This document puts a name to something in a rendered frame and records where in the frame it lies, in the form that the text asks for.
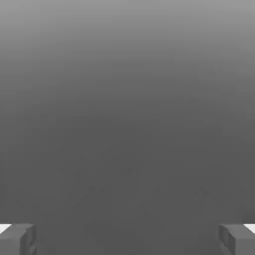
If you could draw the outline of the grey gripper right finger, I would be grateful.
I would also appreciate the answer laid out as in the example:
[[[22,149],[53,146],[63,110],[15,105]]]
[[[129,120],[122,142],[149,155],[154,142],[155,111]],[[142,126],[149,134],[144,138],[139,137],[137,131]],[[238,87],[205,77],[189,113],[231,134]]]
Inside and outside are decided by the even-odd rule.
[[[255,224],[220,224],[218,239],[223,255],[255,255]]]

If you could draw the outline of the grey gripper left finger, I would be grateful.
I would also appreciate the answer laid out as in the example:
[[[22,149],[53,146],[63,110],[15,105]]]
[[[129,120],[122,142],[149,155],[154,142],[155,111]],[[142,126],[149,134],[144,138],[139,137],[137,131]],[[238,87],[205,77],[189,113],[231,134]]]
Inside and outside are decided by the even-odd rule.
[[[0,255],[37,255],[35,224],[0,224]]]

